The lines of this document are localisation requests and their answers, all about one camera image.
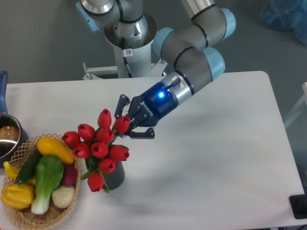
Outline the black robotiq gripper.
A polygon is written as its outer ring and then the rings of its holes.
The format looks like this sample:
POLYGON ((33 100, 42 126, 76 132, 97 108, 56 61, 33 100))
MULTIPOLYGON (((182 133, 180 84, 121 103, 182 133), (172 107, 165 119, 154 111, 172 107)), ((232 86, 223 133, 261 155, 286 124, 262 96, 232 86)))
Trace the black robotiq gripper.
POLYGON ((133 126, 130 125, 125 132, 117 131, 118 136, 131 139, 154 139, 154 126, 178 106, 176 99, 169 91, 171 88, 172 85, 165 86, 158 82, 141 95, 133 97, 131 102, 128 96, 121 94, 114 117, 120 118, 124 107, 130 104, 127 116, 133 120, 133 126), (134 131, 137 127, 146 127, 146 130, 134 131))

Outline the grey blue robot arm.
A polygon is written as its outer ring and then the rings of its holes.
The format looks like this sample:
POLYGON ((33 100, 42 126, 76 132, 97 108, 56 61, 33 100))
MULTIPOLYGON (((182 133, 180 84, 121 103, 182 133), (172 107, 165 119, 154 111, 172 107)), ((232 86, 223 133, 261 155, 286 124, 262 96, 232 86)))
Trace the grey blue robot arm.
POLYGON ((141 0, 80 0, 76 8, 92 31, 103 30, 113 46, 120 78, 146 77, 151 73, 151 52, 173 68, 162 80, 139 96, 121 95, 115 111, 119 119, 125 106, 129 118, 116 135, 154 138, 154 126, 168 113, 214 81, 225 69, 213 45, 231 35, 236 20, 213 0, 182 1, 191 25, 182 32, 158 29, 143 10, 141 0))

